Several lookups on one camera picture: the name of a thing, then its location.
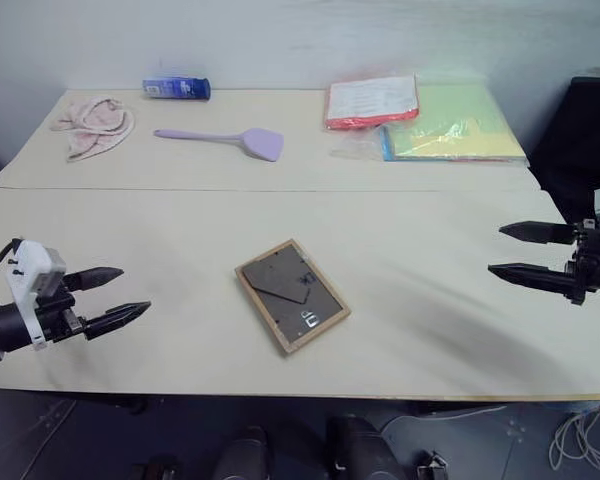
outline towel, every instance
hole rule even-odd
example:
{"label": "towel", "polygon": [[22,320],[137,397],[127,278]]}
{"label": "towel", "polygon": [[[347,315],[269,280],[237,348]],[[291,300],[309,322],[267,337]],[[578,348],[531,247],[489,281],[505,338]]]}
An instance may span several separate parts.
{"label": "towel", "polygon": [[69,133],[68,162],[112,149],[133,130],[129,109],[112,97],[95,97],[72,103],[52,124],[51,130]]}

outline table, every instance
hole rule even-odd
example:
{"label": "table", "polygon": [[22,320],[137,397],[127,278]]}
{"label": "table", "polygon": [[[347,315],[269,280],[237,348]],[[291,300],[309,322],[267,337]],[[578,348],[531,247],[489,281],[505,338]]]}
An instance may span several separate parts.
{"label": "table", "polygon": [[[67,164],[67,139],[51,120],[72,101],[111,95],[135,114],[131,135],[106,155]],[[144,98],[137,90],[68,91],[0,173],[0,187],[223,191],[536,191],[520,166],[383,163],[341,158],[343,132],[325,131],[324,92],[219,90],[208,103]],[[262,127],[284,134],[275,163],[230,145],[156,138],[173,128],[238,133]]]}
{"label": "table", "polygon": [[[0,387],[415,399],[600,398],[600,293],[584,307],[488,263],[558,267],[571,249],[499,234],[559,221],[539,191],[235,192],[0,188],[0,248],[23,235],[70,270],[126,274],[79,294],[97,315],[153,306],[87,343],[8,354]],[[283,356],[234,267],[293,237],[352,315]],[[9,301],[0,275],[0,301]]]}

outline floor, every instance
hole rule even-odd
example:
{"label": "floor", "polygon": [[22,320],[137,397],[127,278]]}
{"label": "floor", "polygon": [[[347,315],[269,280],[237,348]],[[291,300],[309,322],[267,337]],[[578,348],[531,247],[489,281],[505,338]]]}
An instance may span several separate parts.
{"label": "floor", "polygon": [[[0,390],[0,480],[20,479],[72,404],[52,395]],[[225,442],[249,424],[270,434],[274,479],[325,479],[321,452],[329,416],[356,414],[381,428],[397,415],[434,407],[440,410],[416,402],[312,398],[164,396],[129,407],[79,400],[27,479],[125,480],[132,464],[160,454],[175,455],[185,479],[205,479]],[[407,473],[423,450],[435,450],[449,463],[451,480],[600,479],[600,471],[584,461],[566,460],[558,472],[550,469],[550,438],[564,418],[555,406],[512,404],[454,420],[402,418],[391,423],[385,438]],[[593,433],[600,448],[600,423]]]}

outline spatula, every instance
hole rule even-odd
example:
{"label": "spatula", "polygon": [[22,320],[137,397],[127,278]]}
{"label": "spatula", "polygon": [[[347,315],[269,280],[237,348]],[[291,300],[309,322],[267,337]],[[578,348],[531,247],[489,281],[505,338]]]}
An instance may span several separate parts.
{"label": "spatula", "polygon": [[206,140],[209,142],[237,142],[247,155],[275,162],[282,153],[284,137],[280,133],[263,128],[250,128],[239,135],[210,135],[207,133],[183,132],[181,130],[154,130],[156,137]]}

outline spatula head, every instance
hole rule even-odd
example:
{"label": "spatula head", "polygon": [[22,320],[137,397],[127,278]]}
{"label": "spatula head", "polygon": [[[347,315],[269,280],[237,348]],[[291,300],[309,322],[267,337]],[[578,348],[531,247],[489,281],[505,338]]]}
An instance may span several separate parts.
{"label": "spatula head", "polygon": [[247,153],[269,162],[280,158],[284,137],[263,128],[250,128],[242,134],[242,145]]}

